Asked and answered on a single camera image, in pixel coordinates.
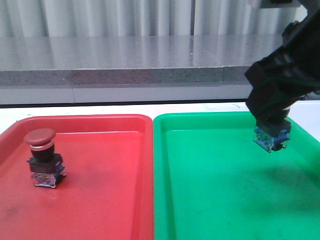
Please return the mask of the black gripper near green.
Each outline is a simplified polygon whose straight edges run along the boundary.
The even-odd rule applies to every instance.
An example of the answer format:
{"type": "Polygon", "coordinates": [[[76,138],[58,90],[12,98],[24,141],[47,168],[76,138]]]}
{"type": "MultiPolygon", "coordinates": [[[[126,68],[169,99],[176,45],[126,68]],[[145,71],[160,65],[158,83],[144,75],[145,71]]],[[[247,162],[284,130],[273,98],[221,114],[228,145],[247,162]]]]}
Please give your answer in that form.
{"type": "Polygon", "coordinates": [[[245,72],[253,87],[247,101],[258,121],[275,118],[301,96],[320,90],[320,2],[301,0],[307,16],[284,30],[283,48],[256,61],[245,72]]]}

